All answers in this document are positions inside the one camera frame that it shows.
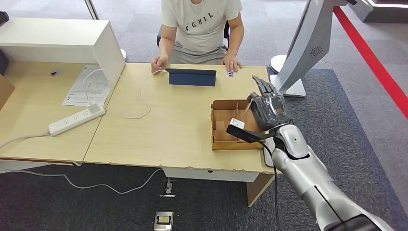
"table leg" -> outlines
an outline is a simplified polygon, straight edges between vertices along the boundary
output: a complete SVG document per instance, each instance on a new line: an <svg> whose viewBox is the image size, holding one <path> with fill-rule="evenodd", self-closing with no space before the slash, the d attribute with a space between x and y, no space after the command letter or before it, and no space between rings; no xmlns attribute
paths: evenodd
<svg viewBox="0 0 408 231"><path fill-rule="evenodd" d="M246 194L248 196L248 207L251 207L267 187L275 179L274 174L260 173L254 182L246 183Z"/></svg>

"human arm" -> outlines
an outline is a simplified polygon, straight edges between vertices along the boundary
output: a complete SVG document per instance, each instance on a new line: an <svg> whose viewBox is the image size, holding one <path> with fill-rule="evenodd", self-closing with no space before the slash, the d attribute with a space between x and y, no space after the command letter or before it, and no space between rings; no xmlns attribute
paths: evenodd
<svg viewBox="0 0 408 231"><path fill-rule="evenodd" d="M152 73L164 70L168 59L173 54L174 43L176 40L176 27L170 27L162 24L162 34L159 42L159 55L152 58Z"/></svg>
<svg viewBox="0 0 408 231"><path fill-rule="evenodd" d="M164 70L168 60L173 54L174 42L176 40L177 20L172 11L169 0L161 1L162 8L162 33L159 42L159 55L152 58L152 73Z"/></svg>
<svg viewBox="0 0 408 231"><path fill-rule="evenodd" d="M237 54L240 48L244 26L241 19L241 0L228 0L224 15L230 27L229 48L227 54L222 59L221 64L225 65L227 71L237 72L238 68L242 68L240 62L237 61Z"/></svg>
<svg viewBox="0 0 408 231"><path fill-rule="evenodd" d="M244 27L241 19L241 13L238 14L238 17L228 20L228 24L230 25L230 36L229 36L229 47L227 54L222 59L222 64L225 65L227 71L237 72L238 67L242 68L242 64L237 60L238 50L240 48L243 34L244 34Z"/></svg>

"white paper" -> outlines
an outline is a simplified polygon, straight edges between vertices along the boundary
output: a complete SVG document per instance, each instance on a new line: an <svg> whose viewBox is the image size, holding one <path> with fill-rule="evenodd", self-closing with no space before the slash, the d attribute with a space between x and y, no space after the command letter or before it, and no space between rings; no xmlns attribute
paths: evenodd
<svg viewBox="0 0 408 231"><path fill-rule="evenodd" d="M87 106L90 101L105 104L111 87L103 71L95 71L100 68L98 65L84 66L74 85L65 97L63 106ZM92 75L86 78L84 82L85 77L90 73L92 73Z"/></svg>

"gray shorts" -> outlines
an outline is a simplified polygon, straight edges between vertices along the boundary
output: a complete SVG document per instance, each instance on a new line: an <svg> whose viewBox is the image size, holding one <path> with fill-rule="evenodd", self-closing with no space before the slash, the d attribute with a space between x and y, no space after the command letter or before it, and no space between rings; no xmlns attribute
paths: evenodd
<svg viewBox="0 0 408 231"><path fill-rule="evenodd" d="M174 44L173 55L170 57L171 64L221 64L221 60L227 53L225 45L217 47L215 50L201 53L191 51L182 47L178 42Z"/></svg>

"chair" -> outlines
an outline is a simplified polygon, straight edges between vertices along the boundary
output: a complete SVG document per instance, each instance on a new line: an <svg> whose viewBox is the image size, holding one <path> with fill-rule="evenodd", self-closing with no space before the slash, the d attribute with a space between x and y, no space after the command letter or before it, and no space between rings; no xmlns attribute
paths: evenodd
<svg viewBox="0 0 408 231"><path fill-rule="evenodd" d="M229 26L229 23L228 23L228 21L225 23L225 27L224 27L224 38L225 39L227 39L227 41L228 41L228 46L227 46L227 50L228 50L228 48L230 47L230 26ZM160 39L162 38L162 27L160 27L160 30L159 30L159 33L157 34L157 39L156 39L156 41L157 41L157 46L159 46L159 42L160 42Z"/></svg>

